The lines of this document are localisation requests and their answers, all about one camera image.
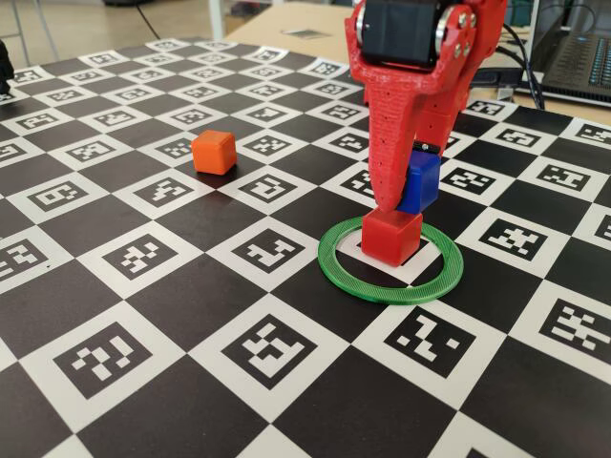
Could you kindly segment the orange-red gripper finger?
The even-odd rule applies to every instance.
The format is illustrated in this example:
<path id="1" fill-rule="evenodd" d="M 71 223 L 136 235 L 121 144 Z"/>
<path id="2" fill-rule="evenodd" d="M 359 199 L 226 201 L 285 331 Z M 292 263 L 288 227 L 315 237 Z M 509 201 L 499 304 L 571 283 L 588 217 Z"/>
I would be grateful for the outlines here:
<path id="1" fill-rule="evenodd" d="M 437 147 L 442 156 L 458 113 L 466 107 L 467 81 L 464 72 L 459 71 L 439 85 L 440 76 L 432 74 L 413 78 L 412 89 L 421 96 L 423 105 L 416 116 L 417 126 L 414 140 Z"/>
<path id="2" fill-rule="evenodd" d="M 351 76 L 357 80 L 357 7 L 345 21 Z M 402 105 L 369 105 L 369 173 L 377 207 L 382 212 L 397 210 L 407 193 L 412 148 L 415 143 L 416 116 L 423 104 L 405 98 Z M 425 153 L 426 159 L 437 162 L 437 147 Z"/>

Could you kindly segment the orange-red gripper body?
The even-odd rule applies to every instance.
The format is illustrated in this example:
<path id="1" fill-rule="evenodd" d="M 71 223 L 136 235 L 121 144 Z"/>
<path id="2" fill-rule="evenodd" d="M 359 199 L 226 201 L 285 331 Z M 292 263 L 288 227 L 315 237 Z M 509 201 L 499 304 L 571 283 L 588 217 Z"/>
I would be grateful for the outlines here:
<path id="1" fill-rule="evenodd" d="M 464 105 L 498 42 L 505 1 L 363 1 L 357 80 L 372 105 Z"/>

